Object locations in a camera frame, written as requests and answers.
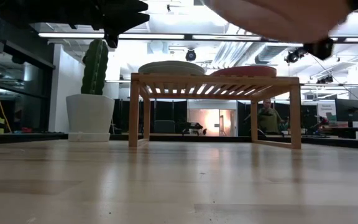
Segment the wooden table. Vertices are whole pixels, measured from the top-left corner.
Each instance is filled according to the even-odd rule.
[[[129,147],[137,147],[139,95],[144,99],[144,139],[150,137],[150,99],[250,100],[252,142],[301,149],[300,83],[298,77],[199,76],[166,73],[132,73]],[[291,143],[258,140],[259,101],[290,92]]]

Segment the white planter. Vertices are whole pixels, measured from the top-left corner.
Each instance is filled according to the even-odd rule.
[[[109,141],[114,100],[106,96],[77,94],[66,97],[69,141]]]

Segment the camera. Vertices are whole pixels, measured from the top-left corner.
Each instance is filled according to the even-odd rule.
[[[187,51],[186,61],[192,62],[192,61],[196,60],[196,57],[197,57],[197,55],[196,55],[196,52],[194,51],[194,49],[189,49]]]

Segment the ceiling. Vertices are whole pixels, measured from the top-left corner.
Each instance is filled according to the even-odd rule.
[[[130,33],[169,34],[248,34],[245,30],[228,24],[205,6],[194,6],[194,0],[145,1],[149,4],[150,21],[137,26]],[[73,30],[66,24],[41,24],[39,32],[95,32],[90,26],[79,26]],[[331,35],[358,36],[358,13],[349,15],[346,23],[331,31]],[[90,40],[56,40],[74,58],[80,60]],[[302,83],[316,83],[319,77],[333,74],[338,82],[358,82],[350,78],[349,70],[358,71],[358,44],[337,44],[331,58],[320,61],[307,55],[298,62],[288,65],[284,57],[295,45],[275,45],[258,42],[216,42],[216,41],[161,41],[120,40],[114,56],[119,59],[121,75],[129,78],[145,63],[159,60],[185,60],[188,49],[194,49],[201,65],[211,73],[219,68],[241,65],[264,64],[278,70],[281,76],[298,76]]]

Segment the glass window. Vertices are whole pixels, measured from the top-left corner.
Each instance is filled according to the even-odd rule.
[[[46,101],[0,89],[0,99],[12,131],[46,131]]]
[[[44,95],[46,82],[46,75],[42,69],[7,53],[0,54],[0,84],[26,93]]]

